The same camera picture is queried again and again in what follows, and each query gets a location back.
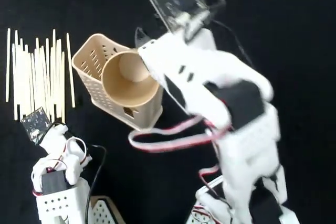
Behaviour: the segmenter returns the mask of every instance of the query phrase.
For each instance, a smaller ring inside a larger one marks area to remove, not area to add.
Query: black background
[[[254,64],[273,84],[282,140],[279,153],[285,167],[289,200],[301,223],[330,223],[335,199],[335,79],[336,0],[227,0],[218,19],[237,33]],[[13,99],[5,103],[7,28],[18,29],[26,44],[35,37],[71,37],[76,52],[93,33],[103,33],[120,44],[134,46],[134,30],[151,20],[148,0],[0,0],[0,216],[2,223],[38,223],[31,194],[30,172],[45,156],[29,142],[20,123],[13,121]],[[219,49],[239,52],[230,34],[213,26]],[[200,168],[216,160],[210,146],[164,154],[133,149],[130,128],[90,102],[75,73],[77,107],[67,124],[89,143],[104,145],[107,163],[96,195],[108,195],[126,223],[183,223],[202,184]],[[171,126],[185,118],[166,95],[157,126]],[[101,155],[85,177],[92,182]]]

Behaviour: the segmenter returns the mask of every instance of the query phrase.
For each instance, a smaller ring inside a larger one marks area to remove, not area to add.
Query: white plastic bracket with holes
[[[95,224],[118,224],[104,200],[98,200],[95,204],[93,208],[93,219]]]
[[[68,217],[69,224],[85,223],[85,207],[89,194],[89,184],[79,178],[77,184],[65,191],[36,197],[39,219],[42,224],[60,224]],[[91,204],[88,223],[94,224]]]

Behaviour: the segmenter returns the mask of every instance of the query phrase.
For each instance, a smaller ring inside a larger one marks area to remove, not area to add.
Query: wire
[[[222,23],[222,22],[220,22],[218,20],[213,19],[212,22],[215,23],[215,24],[217,24],[217,25],[219,25],[219,26],[221,26],[221,27],[224,27],[225,29],[227,29],[232,34],[232,36],[235,38],[235,41],[236,41],[236,44],[238,46],[239,51],[245,57],[245,59],[247,60],[248,64],[250,65],[250,67],[252,67],[253,69],[256,70],[256,67],[253,64],[253,61],[251,60],[250,56],[245,52],[244,47],[241,44],[240,40],[238,39],[238,36],[236,35],[236,33],[230,27],[228,27],[227,25],[225,25],[224,23]]]
[[[94,189],[94,186],[96,185],[96,182],[97,182],[97,178],[99,176],[99,173],[105,163],[105,160],[106,160],[106,156],[107,156],[107,149],[104,147],[104,146],[101,146],[101,145],[90,145],[91,147],[94,147],[94,148],[100,148],[104,151],[104,155],[103,155],[103,158],[101,160],[101,163],[98,167],[98,170],[96,172],[96,175],[95,175],[95,178],[93,179],[93,182],[92,182],[92,185],[90,187],[90,190],[89,190],[89,194],[88,194],[88,199],[86,201],[86,206],[85,206],[85,224],[89,224],[89,221],[88,221],[88,214],[89,214],[89,206],[90,206],[90,198],[91,198],[91,194],[93,192],[93,189]]]
[[[146,151],[146,152],[152,152],[152,153],[153,152],[156,152],[156,153],[157,152],[169,152],[169,151],[181,150],[184,148],[189,148],[189,147],[193,147],[197,145],[208,144],[212,141],[215,141],[221,138],[230,129],[230,126],[229,126],[227,128],[220,129],[218,132],[215,132],[213,135],[198,134],[198,135],[178,138],[175,140],[156,142],[156,143],[142,143],[142,142],[137,142],[134,140],[134,138],[137,136],[148,135],[148,134],[173,135],[173,134],[182,132],[183,130],[199,123],[202,120],[203,120],[203,117],[195,116],[169,129],[152,128],[152,129],[143,129],[140,131],[134,130],[129,134],[128,139],[129,139],[130,144],[133,147]]]
[[[214,174],[214,173],[216,173],[216,172],[218,172],[218,171],[219,171],[219,165],[217,164],[217,165],[215,165],[215,166],[213,166],[213,167],[211,167],[211,168],[203,168],[203,169],[200,169],[200,170],[198,171],[198,175],[199,175],[200,179],[202,180],[203,184],[208,188],[208,190],[209,190],[209,191],[212,191],[212,192],[219,198],[217,192],[216,192],[213,188],[211,188],[211,187],[209,186],[209,184],[205,181],[205,179],[204,179],[204,177],[203,177],[204,175]]]
[[[75,141],[80,141],[80,142],[83,144],[83,146],[84,146],[84,157],[83,157],[83,159],[80,161],[80,164],[83,164],[84,161],[86,160],[86,156],[87,156],[87,147],[86,147],[85,142],[84,142],[81,138],[79,138],[79,137],[75,137],[75,136],[72,136],[71,138],[69,138],[69,139],[66,141],[66,143],[65,143],[65,151],[66,151],[67,149],[69,149],[69,148],[68,148],[68,144],[69,144],[69,142],[71,142],[71,141],[73,141],[73,140],[75,140]]]
[[[211,192],[217,197],[218,200],[220,200],[220,201],[222,201],[223,203],[227,204],[228,207],[229,207],[230,209],[232,209],[231,205],[227,202],[227,200],[224,199],[224,198],[222,198],[222,197],[220,197],[220,196],[218,195],[218,193],[217,193],[213,188],[211,188],[211,187],[209,186],[209,184],[208,184],[208,183],[205,181],[205,179],[204,179],[204,175],[211,175],[211,174],[214,174],[214,173],[216,173],[216,172],[219,171],[219,168],[220,168],[220,167],[219,167],[218,164],[215,165],[215,166],[213,166],[213,167],[211,167],[211,168],[203,168],[203,169],[200,169],[200,170],[198,171],[198,175],[199,175],[200,179],[202,180],[203,184],[206,186],[206,188],[208,188],[208,190],[211,191]]]
[[[198,220],[201,223],[206,223],[206,222],[203,222],[203,221],[199,220],[197,218],[197,216],[195,216],[193,213],[197,213],[197,214],[208,216],[216,224],[222,224],[222,222],[220,222],[215,216],[213,216],[213,214],[206,207],[204,207],[204,206],[194,206],[194,208],[193,208],[193,210],[192,210],[191,213],[192,213],[193,218],[196,219],[196,220]]]

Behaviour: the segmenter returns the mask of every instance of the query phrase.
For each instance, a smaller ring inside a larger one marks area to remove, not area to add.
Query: red and white wire
[[[149,135],[149,134],[159,134],[159,135],[174,135],[176,133],[182,132],[187,128],[190,128],[191,126],[201,122],[203,120],[203,117],[201,116],[195,116],[193,118],[190,118],[172,128],[168,129],[158,129],[158,128],[152,128],[152,129],[143,129],[140,131],[134,130],[132,131],[129,136],[129,142],[130,144],[140,150],[146,151],[146,152],[169,152],[174,150],[181,150],[184,148],[189,148],[197,145],[207,144],[212,141],[215,141],[219,138],[221,138],[229,128],[221,129],[215,132],[213,135],[207,135],[207,134],[198,134],[183,138],[178,138],[170,141],[164,141],[164,142],[155,142],[155,143],[142,143],[137,142],[134,140],[137,136],[142,135]]]
[[[196,219],[197,221],[199,221],[201,223],[208,223],[210,220],[207,220],[207,222],[202,221],[202,220],[198,219],[198,217],[194,213],[197,213],[199,215],[208,216],[210,218],[210,220],[213,220],[216,224],[223,224],[204,206],[194,206],[193,210],[191,211],[191,214],[192,214],[193,218]]]
[[[205,181],[204,176],[205,176],[205,175],[211,175],[211,174],[214,174],[214,173],[218,172],[219,169],[220,169],[219,165],[215,165],[215,166],[213,166],[213,167],[210,167],[210,168],[203,168],[203,169],[200,169],[200,170],[198,171],[198,175],[199,175],[200,179],[202,180],[203,184],[208,188],[208,190],[212,191],[216,196],[218,196],[218,194],[217,194],[216,191],[215,191],[213,188],[211,188],[211,187],[209,186],[209,184]]]
[[[80,164],[83,164],[84,161],[85,161],[85,159],[86,159],[86,156],[87,156],[87,147],[86,147],[85,142],[84,142],[81,138],[79,138],[79,137],[72,136],[72,137],[69,138],[69,139],[66,141],[66,143],[65,143],[65,152],[66,152],[67,150],[69,150],[68,144],[69,144],[69,142],[71,142],[71,141],[80,141],[80,142],[83,144],[83,146],[84,146],[84,157],[83,157],[82,160],[80,161]]]

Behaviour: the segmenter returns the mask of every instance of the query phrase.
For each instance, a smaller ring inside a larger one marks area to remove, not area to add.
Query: utensil holder
[[[95,106],[136,130],[151,128],[154,127],[162,114],[163,88],[159,84],[157,84],[155,95],[144,104],[122,106],[121,103],[117,104],[115,100],[111,99],[110,95],[107,95],[101,82],[103,68],[107,61],[111,57],[116,58],[117,55],[128,51],[132,54],[136,53],[136,50],[130,50],[102,34],[94,34],[74,55],[72,66],[89,91],[92,103]],[[119,64],[120,67],[121,64],[125,65],[126,60]]]

